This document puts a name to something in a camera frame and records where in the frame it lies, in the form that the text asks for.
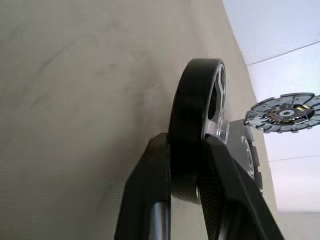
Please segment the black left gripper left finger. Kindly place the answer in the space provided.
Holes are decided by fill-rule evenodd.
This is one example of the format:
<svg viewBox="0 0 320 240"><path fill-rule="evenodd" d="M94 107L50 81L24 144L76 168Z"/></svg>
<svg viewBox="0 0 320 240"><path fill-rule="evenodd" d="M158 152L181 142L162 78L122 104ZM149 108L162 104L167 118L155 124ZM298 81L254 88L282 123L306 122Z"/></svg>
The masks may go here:
<svg viewBox="0 0 320 240"><path fill-rule="evenodd" d="M148 142L125 183L114 240L171 240L170 146L166 133Z"/></svg>

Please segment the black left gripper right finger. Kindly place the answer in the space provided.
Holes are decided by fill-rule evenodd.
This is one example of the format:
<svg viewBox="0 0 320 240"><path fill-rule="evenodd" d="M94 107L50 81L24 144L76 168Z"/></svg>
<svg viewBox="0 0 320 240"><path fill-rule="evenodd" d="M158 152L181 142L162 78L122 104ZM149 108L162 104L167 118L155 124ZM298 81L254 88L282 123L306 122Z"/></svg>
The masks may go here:
<svg viewBox="0 0 320 240"><path fill-rule="evenodd" d="M213 136L202 142L199 188L208 240L285 240L254 180Z"/></svg>

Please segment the black spoked rotor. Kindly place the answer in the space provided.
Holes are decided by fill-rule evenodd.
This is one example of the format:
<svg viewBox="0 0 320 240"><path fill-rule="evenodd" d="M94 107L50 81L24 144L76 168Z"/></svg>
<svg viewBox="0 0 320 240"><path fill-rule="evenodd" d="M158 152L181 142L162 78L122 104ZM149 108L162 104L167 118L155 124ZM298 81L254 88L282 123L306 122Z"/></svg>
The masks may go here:
<svg viewBox="0 0 320 240"><path fill-rule="evenodd" d="M226 72L219 58L194 58L185 67L173 99L168 142L172 195L201 203L202 141L207 135L228 141L225 120Z"/></svg>

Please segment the silver hinged motor lid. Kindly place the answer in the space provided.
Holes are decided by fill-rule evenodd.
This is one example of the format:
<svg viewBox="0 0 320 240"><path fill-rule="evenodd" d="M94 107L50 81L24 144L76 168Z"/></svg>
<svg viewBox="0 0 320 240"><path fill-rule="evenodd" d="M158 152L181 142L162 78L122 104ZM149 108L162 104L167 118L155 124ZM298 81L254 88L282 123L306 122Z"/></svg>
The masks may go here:
<svg viewBox="0 0 320 240"><path fill-rule="evenodd" d="M297 133L320 125L320 95L298 92L258 102L246 113L246 127L263 133Z"/></svg>

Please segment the grey round motor housing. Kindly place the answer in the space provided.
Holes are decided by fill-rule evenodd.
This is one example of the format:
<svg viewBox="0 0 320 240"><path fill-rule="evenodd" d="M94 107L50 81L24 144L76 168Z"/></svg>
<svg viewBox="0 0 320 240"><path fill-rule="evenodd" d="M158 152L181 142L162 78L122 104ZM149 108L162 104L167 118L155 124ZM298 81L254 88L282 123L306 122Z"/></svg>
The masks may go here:
<svg viewBox="0 0 320 240"><path fill-rule="evenodd" d="M260 192L263 193L262 174L259 171L259 156L251 129L244 125L244 120L229 123L226 144L231 156L253 179Z"/></svg>

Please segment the beige table cover cloth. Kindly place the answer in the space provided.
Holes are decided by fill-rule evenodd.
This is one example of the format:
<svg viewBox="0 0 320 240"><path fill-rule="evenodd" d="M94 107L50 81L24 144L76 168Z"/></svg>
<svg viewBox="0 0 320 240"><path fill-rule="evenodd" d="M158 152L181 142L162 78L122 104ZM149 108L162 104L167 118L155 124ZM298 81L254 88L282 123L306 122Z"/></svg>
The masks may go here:
<svg viewBox="0 0 320 240"><path fill-rule="evenodd" d="M124 184L193 58L255 104L222 0L0 0L0 240L113 240Z"/></svg>

